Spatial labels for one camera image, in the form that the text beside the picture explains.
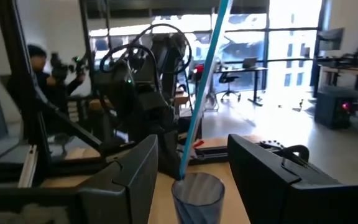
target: glass window pane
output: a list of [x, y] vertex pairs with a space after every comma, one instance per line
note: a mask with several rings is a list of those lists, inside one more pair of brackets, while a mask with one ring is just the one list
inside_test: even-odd
[[288, 62], [269, 62], [267, 73], [267, 89], [280, 89], [285, 86], [310, 86], [312, 60], [303, 61], [303, 67], [299, 67], [300, 61], [294, 61], [290, 68]]
[[[241, 64], [228, 65], [228, 67], [242, 67]], [[216, 93], [224, 92], [227, 90], [228, 85], [226, 83], [219, 83], [219, 77], [222, 73], [214, 73], [213, 83], [214, 90]], [[239, 77], [234, 82], [230, 83], [230, 90], [242, 91], [242, 90], [253, 90], [254, 89], [254, 72], [236, 72], [230, 73], [228, 76]], [[259, 72], [258, 77], [258, 89], [262, 87], [262, 72]]]
[[303, 83], [303, 72], [298, 73], [298, 77], [296, 78], [296, 85], [300, 86]]
[[317, 27], [322, 0], [270, 0], [270, 28]]
[[191, 54], [194, 61], [204, 61], [209, 49], [210, 33], [185, 34], [191, 46]]
[[291, 76], [292, 76], [292, 73], [285, 74], [284, 86], [290, 86], [291, 85]]
[[225, 62], [241, 62], [249, 57], [263, 60], [264, 37], [264, 32], [227, 32], [219, 58]]
[[[207, 31], [211, 30], [210, 15], [183, 15], [183, 16], [156, 16], [152, 24], [170, 24], [179, 28], [182, 32]], [[164, 34], [176, 32], [170, 27], [156, 27], [153, 29], [154, 34]]]
[[[137, 35], [143, 30], [147, 29], [150, 24], [114, 27], [110, 29], [110, 35]], [[91, 30], [89, 36], [91, 37], [105, 37], [107, 35], [107, 29]]]
[[[212, 14], [212, 28], [215, 27], [217, 14]], [[266, 14], [233, 14], [229, 17], [226, 31], [266, 28]]]
[[268, 59], [303, 58], [306, 48], [314, 52], [315, 30], [272, 31], [269, 33]]

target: clear plastic cup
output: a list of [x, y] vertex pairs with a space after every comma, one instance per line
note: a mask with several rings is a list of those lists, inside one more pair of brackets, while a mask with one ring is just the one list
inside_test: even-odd
[[218, 224], [221, 221], [224, 185], [217, 177], [190, 173], [172, 185], [180, 224]]

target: camera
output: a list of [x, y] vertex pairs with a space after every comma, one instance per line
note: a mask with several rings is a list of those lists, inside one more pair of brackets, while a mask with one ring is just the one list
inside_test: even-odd
[[64, 81], [70, 73], [76, 73], [77, 76], [80, 76], [85, 73], [85, 70], [89, 69], [86, 66], [86, 55], [84, 57], [73, 57], [71, 59], [71, 64], [64, 64], [59, 57], [57, 52], [53, 52], [50, 58], [50, 64], [52, 66], [52, 77], [56, 79], [57, 83], [64, 84]]

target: computer monitor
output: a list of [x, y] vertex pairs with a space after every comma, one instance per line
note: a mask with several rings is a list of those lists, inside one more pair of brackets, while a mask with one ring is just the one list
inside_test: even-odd
[[340, 50], [345, 28], [331, 29], [318, 33], [320, 50]]

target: man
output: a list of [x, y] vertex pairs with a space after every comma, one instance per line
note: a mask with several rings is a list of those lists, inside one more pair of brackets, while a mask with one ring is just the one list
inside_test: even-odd
[[[69, 96], [85, 79], [85, 74], [77, 76], [70, 84], [60, 85], [56, 79], [44, 72], [44, 66], [47, 63], [47, 53], [42, 48], [35, 45], [27, 46], [30, 56], [31, 67], [37, 77], [38, 85], [49, 102], [59, 108], [62, 113], [68, 115], [67, 96]], [[24, 102], [20, 99], [20, 86], [10, 79], [7, 84], [7, 90], [11, 94], [17, 107], [21, 110]], [[43, 113], [44, 123], [47, 134], [56, 134], [62, 132], [59, 121], [53, 114]]]

